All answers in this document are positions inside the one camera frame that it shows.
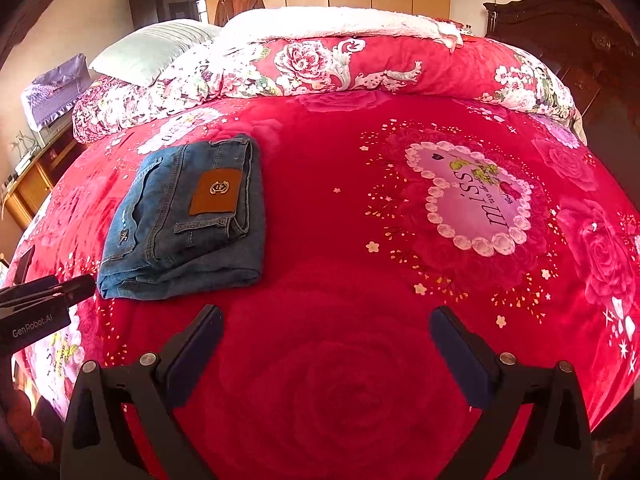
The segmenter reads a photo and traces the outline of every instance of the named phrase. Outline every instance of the leather patch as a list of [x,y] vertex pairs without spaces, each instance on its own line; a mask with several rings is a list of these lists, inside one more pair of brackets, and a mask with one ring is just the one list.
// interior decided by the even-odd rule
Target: leather patch
[[189,215],[203,213],[235,213],[242,171],[221,168],[202,173],[196,191],[191,197]]

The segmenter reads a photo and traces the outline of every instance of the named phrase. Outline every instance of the folded comforter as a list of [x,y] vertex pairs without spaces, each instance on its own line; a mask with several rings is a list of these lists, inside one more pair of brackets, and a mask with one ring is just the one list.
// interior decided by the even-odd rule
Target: folded comforter
[[[312,15],[302,19],[302,15]],[[568,89],[518,48],[452,23],[375,9],[257,9],[180,56],[151,88],[104,77],[74,110],[79,142],[219,97],[356,89],[439,95],[542,114],[586,142]]]

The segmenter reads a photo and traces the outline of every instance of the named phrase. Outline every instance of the purple cloth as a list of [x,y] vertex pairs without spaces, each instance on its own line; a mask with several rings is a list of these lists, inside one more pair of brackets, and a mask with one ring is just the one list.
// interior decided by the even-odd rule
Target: purple cloth
[[29,127],[39,132],[67,113],[90,85],[84,54],[38,76],[20,95]]

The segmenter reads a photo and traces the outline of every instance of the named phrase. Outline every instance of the brown jacket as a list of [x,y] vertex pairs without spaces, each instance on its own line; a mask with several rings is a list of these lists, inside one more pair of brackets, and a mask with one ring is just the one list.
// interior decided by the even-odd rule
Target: brown jacket
[[251,9],[264,9],[263,0],[218,0],[214,25],[224,27],[232,17]]

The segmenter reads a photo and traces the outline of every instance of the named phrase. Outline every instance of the white fleece blanket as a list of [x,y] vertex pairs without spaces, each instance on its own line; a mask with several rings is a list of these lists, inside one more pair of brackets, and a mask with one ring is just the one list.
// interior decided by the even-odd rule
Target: white fleece blanket
[[232,46],[327,36],[411,36],[442,43],[451,52],[462,46],[460,30],[453,23],[388,10],[349,7],[248,10],[229,20],[220,31],[218,41]]

